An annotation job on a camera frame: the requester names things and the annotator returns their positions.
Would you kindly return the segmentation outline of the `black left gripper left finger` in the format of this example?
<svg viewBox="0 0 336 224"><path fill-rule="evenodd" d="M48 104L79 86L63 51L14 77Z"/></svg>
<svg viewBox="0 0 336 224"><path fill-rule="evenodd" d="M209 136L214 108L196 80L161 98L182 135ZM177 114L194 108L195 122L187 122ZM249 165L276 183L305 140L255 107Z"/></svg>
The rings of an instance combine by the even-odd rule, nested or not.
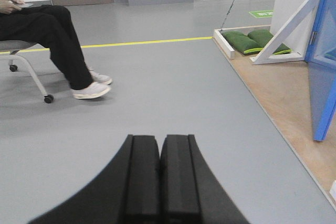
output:
<svg viewBox="0 0 336 224"><path fill-rule="evenodd" d="M128 135L107 166L31 223L159 223L160 157L150 135Z"/></svg>

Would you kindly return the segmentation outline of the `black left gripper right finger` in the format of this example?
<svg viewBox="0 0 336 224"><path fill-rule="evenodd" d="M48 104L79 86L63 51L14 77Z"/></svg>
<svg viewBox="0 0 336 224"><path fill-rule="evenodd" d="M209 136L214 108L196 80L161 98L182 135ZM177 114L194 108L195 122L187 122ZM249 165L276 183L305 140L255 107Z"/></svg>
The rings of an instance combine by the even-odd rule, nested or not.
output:
<svg viewBox="0 0 336 224"><path fill-rule="evenodd" d="M161 151L162 223L248 223L205 161L194 135L168 135Z"/></svg>

